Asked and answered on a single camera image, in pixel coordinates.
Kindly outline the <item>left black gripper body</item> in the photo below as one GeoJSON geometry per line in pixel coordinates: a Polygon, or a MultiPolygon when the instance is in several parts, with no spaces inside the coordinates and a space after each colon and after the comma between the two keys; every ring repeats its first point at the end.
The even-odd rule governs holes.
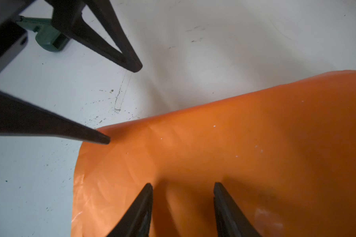
{"type": "Polygon", "coordinates": [[[26,46],[27,32],[15,21],[33,1],[0,1],[0,72],[26,46]]]}

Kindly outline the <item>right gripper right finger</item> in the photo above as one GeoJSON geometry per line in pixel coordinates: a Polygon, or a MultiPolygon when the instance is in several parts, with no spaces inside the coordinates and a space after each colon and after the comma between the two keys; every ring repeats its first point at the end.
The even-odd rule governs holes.
{"type": "Polygon", "coordinates": [[[214,185],[214,210],[219,237],[259,237],[224,185],[214,185]]]}

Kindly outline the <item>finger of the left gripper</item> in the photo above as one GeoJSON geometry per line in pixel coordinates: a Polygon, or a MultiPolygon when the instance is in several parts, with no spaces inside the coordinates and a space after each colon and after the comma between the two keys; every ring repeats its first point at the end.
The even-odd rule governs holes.
{"type": "Polygon", "coordinates": [[[142,62],[124,33],[110,1],[54,0],[47,3],[53,7],[51,24],[54,28],[130,72],[136,73],[142,69],[142,62]],[[82,11],[86,6],[118,49],[107,43],[83,20],[82,11]]]}
{"type": "Polygon", "coordinates": [[[110,137],[58,114],[0,91],[0,136],[51,136],[90,143],[110,137]]]}

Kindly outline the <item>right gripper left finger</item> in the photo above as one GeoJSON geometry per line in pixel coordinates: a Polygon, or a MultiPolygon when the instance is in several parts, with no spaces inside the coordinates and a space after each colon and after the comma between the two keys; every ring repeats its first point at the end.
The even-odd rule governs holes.
{"type": "Polygon", "coordinates": [[[148,237],[153,206],[153,186],[147,183],[108,237],[148,237]]]}

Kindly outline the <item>yellow orange wrapping paper sheet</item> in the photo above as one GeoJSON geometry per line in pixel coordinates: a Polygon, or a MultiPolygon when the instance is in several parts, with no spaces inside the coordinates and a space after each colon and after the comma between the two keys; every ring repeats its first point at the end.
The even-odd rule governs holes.
{"type": "Polygon", "coordinates": [[[83,143],[71,236],[104,237],[146,183],[151,236],[215,237],[222,183],[264,237],[356,237],[356,71],[109,125],[83,143]]]}

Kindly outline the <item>green utility knife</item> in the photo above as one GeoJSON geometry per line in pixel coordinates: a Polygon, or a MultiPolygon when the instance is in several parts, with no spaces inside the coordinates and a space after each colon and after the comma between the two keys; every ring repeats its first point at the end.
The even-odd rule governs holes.
{"type": "Polygon", "coordinates": [[[19,16],[15,23],[25,30],[35,32],[38,45],[49,52],[62,51],[70,41],[69,37],[51,25],[50,18],[19,16]]]}

